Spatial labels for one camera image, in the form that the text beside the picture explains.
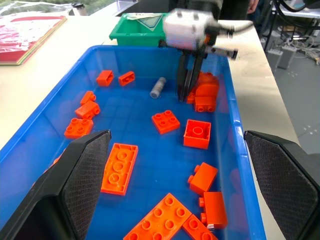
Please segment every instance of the floor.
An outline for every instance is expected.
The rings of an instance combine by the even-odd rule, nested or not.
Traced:
[[[303,150],[320,153],[320,66],[297,53],[274,77]]]

